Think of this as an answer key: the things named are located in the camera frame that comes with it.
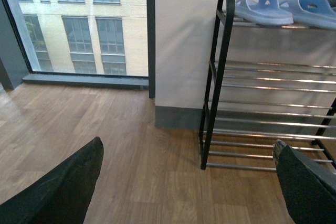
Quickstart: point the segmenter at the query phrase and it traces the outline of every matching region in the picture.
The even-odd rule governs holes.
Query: building
[[[146,0],[19,4],[41,71],[148,76]]]

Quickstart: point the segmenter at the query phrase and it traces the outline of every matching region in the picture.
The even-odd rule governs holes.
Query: blue slipper
[[[235,15],[261,25],[293,23],[292,14],[280,9],[278,0],[237,0]]]
[[[293,14],[293,20],[309,26],[336,29],[336,13],[328,0],[280,0],[280,8]]]

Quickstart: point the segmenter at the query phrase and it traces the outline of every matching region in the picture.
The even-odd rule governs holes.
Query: gray wall
[[[4,89],[14,89],[29,71],[3,1],[0,1],[0,19],[0,82]]]

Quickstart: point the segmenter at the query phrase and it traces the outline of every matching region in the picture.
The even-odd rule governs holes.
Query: black metal frame
[[[224,0],[218,0],[217,9],[216,9],[216,20],[215,20],[215,28],[214,28],[214,37],[212,40],[211,47],[211,55],[209,62],[209,70],[208,77],[206,82],[206,91],[205,91],[205,99],[203,105],[203,112],[201,117],[201,125],[199,127],[198,137],[200,139],[200,148],[201,148],[201,169],[206,168],[206,163],[208,159],[210,143],[212,138],[212,133],[215,125],[216,112],[219,102],[219,95],[221,94],[220,88],[222,86],[224,69],[226,64],[226,57],[231,37],[231,30],[233,25],[233,20],[235,16],[235,0],[226,0],[226,12],[223,12],[223,2]],[[221,45],[221,52],[219,55],[218,62],[218,71],[216,71],[215,67],[215,55],[216,55],[216,47],[217,47],[217,39],[219,33],[219,25],[220,22],[224,25],[223,39]],[[211,81],[214,81],[215,88],[212,98],[211,109],[209,110],[208,101],[210,94]],[[204,126],[207,124],[207,132],[206,132],[206,140],[203,144],[203,133]]]
[[[327,112],[326,115],[335,115],[336,112],[336,98],[334,99],[334,101],[332,102],[331,108],[329,109],[329,111]],[[329,125],[329,123],[331,122],[331,119],[329,118],[325,118],[323,119],[321,125]],[[319,128],[316,132],[316,136],[322,136],[324,134],[324,132],[326,131],[326,128]],[[325,145],[321,142],[321,140],[319,139],[315,139],[313,141],[311,141],[312,145],[318,145],[321,149],[323,149],[323,153],[325,154],[325,156],[327,157],[327,159],[332,160],[332,166],[336,169],[336,160],[333,158],[333,156],[331,155],[331,153],[327,150],[327,148],[325,147]]]
[[[209,69],[208,69],[208,76],[207,76],[207,83],[206,83],[206,90],[205,90],[205,98],[203,104],[203,111],[201,117],[201,123],[198,132],[198,138],[200,141],[200,153],[201,153],[201,169],[205,169],[207,166],[207,159],[209,155],[209,149],[211,144],[211,139],[214,131],[214,125],[216,120],[216,113],[219,103],[219,95],[220,90],[222,87],[223,82],[223,75],[225,71],[228,47],[230,42],[230,36],[232,31],[232,26],[234,22],[234,12],[235,12],[235,0],[226,0],[226,11],[223,11],[223,2],[224,0],[218,0],[217,9],[216,9],[216,19],[215,19],[215,27],[214,27],[214,35],[212,40],[212,48],[211,48],[211,55],[209,60]],[[216,55],[216,48],[217,48],[217,40],[219,34],[219,25],[220,22],[224,25],[224,32],[223,32],[223,39],[221,44],[221,51],[219,54],[219,61],[218,67],[215,66],[215,55]],[[209,95],[212,85],[212,80],[214,81],[214,91],[213,97],[211,99],[211,108],[209,109],[208,102],[209,102]],[[321,125],[329,125],[331,122],[331,118],[329,116],[334,116],[336,113],[336,98],[331,105],[331,108],[328,110],[326,117],[324,118]],[[203,141],[204,135],[204,128],[206,127],[206,139]],[[325,132],[326,128],[321,127],[318,128],[315,136],[322,136]],[[336,168],[336,161],[330,152],[326,149],[324,144],[321,142],[320,139],[315,139],[311,142],[312,145],[318,145],[325,154],[326,158],[330,160],[330,164]],[[240,166],[234,165],[217,165],[217,167],[236,167],[240,168]],[[259,169],[259,170],[275,170],[274,168],[260,168],[260,167],[248,167],[249,169]]]

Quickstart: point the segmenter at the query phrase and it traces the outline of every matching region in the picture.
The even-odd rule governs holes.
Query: laminate flooring
[[[154,119],[148,91],[1,90],[0,203],[99,136],[104,159],[85,223],[293,223],[276,173],[200,170],[197,132]]]

